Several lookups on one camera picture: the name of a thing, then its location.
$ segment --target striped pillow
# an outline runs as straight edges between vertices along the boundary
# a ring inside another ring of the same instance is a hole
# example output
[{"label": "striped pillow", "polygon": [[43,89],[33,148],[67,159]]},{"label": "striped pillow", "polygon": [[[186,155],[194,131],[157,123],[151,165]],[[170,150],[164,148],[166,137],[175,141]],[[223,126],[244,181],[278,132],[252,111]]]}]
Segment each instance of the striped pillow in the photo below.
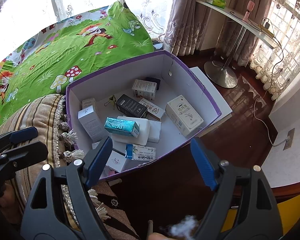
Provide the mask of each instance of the striped pillow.
[{"label": "striped pillow", "polygon": [[[62,114],[65,96],[51,94],[34,100],[15,112],[5,123],[0,126],[0,135],[10,131],[21,130],[26,127],[34,126],[38,130],[37,138],[22,142],[22,146],[34,141],[43,142],[48,148],[48,158],[38,164],[32,165],[21,171],[16,172],[14,179],[8,183],[12,184],[23,212],[26,201],[29,197],[32,185],[37,178],[42,166],[46,163],[52,167],[65,166],[66,162],[58,158],[58,152],[65,151],[65,145],[58,140],[58,134],[64,131],[58,129],[60,115]],[[140,239],[130,222],[121,209],[121,205],[115,194],[110,189],[108,183],[100,182],[93,189],[97,192],[98,201],[102,202],[104,216],[98,212],[104,225],[114,239],[136,240]],[[76,217],[72,208],[71,199],[66,186],[62,186],[65,200],[65,208],[70,225],[74,229],[79,229]]]}]

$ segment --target curtain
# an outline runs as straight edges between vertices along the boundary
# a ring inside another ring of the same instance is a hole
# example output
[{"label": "curtain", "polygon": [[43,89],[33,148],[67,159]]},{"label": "curtain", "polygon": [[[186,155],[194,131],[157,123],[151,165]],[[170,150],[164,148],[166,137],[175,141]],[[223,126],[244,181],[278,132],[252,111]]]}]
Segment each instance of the curtain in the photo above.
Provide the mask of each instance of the curtain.
[{"label": "curtain", "polygon": [[[53,23],[116,0],[0,0],[0,60]],[[125,0],[153,40],[163,42],[172,0]]]},{"label": "curtain", "polygon": [[[229,8],[245,14],[247,11],[247,5],[250,0],[231,0]],[[268,15],[271,0],[251,0],[255,3],[252,12],[249,15],[249,19],[256,23],[260,23],[261,19]],[[241,25],[234,21],[225,20],[221,33],[219,35],[215,54],[222,54],[229,56],[231,48],[235,43],[238,34],[240,32]],[[234,54],[234,59],[239,66],[246,66],[249,62],[250,56],[253,53],[258,42],[258,38],[250,32],[246,32],[243,39]]]},{"label": "curtain", "polygon": [[300,0],[272,0],[267,17],[273,25],[269,30],[280,42],[283,54],[280,48],[271,50],[259,41],[250,67],[276,100],[300,71]]},{"label": "curtain", "polygon": [[205,35],[210,9],[195,0],[173,0],[163,48],[175,55],[189,55],[198,49]]}]

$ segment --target white bar table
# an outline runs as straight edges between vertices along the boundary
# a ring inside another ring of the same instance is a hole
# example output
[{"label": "white bar table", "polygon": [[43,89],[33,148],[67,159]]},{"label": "white bar table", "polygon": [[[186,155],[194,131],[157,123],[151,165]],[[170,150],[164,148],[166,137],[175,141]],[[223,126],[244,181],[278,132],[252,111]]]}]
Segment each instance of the white bar table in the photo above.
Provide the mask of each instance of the white bar table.
[{"label": "white bar table", "polygon": [[195,1],[224,14],[225,16],[229,17],[230,19],[234,20],[235,22],[237,22],[241,25],[241,30],[239,32],[239,35],[238,35],[233,47],[231,48],[231,51],[230,51],[230,54],[229,54],[229,57],[228,57],[226,63],[223,64],[222,62],[213,60],[213,61],[208,61],[204,64],[204,70],[206,72],[206,75],[213,82],[215,82],[216,84],[218,84],[219,86],[224,87],[224,88],[234,88],[238,83],[238,79],[237,79],[237,76],[235,75],[235,73],[233,72],[233,70],[229,67],[229,64],[231,63],[231,60],[233,59],[233,56],[234,56],[235,52],[237,51],[237,48],[239,47],[239,44],[240,44],[246,30],[248,30],[251,33],[253,33],[254,35],[256,35],[271,49],[278,47],[278,45],[268,35],[255,29],[255,28],[259,29],[258,24],[251,21],[251,24],[253,24],[255,26],[255,28],[253,28],[250,24],[243,21],[242,20],[243,15],[241,13],[239,13],[233,9],[230,9],[228,7],[225,7],[223,9],[223,8],[214,6],[214,5],[204,2],[204,1],[200,1],[200,0],[195,0]]}]

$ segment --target table leg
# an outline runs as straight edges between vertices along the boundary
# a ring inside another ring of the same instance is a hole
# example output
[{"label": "table leg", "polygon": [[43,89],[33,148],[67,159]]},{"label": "table leg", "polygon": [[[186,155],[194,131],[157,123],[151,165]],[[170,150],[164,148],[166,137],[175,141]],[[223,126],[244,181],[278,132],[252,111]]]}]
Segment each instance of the table leg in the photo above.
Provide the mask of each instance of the table leg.
[{"label": "table leg", "polygon": [[239,35],[235,41],[235,43],[232,46],[232,49],[230,51],[229,57],[225,64],[222,62],[213,60],[213,61],[207,61],[204,64],[204,70],[206,75],[216,84],[218,84],[221,87],[224,88],[234,88],[237,83],[238,79],[233,70],[229,67],[229,64],[231,63],[231,60],[233,59],[233,56],[239,47],[240,42],[243,39],[243,36],[246,32],[245,27],[241,27],[241,30],[239,32]]}]

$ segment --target pink object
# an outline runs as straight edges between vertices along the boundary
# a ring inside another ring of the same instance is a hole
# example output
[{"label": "pink object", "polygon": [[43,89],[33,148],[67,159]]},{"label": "pink object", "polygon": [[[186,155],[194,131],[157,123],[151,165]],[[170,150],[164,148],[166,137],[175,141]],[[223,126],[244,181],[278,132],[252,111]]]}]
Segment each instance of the pink object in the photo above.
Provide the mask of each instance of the pink object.
[{"label": "pink object", "polygon": [[253,8],[254,8],[254,2],[250,0],[248,2],[247,11],[242,20],[244,20],[245,22],[248,21],[249,14],[253,10]]}]

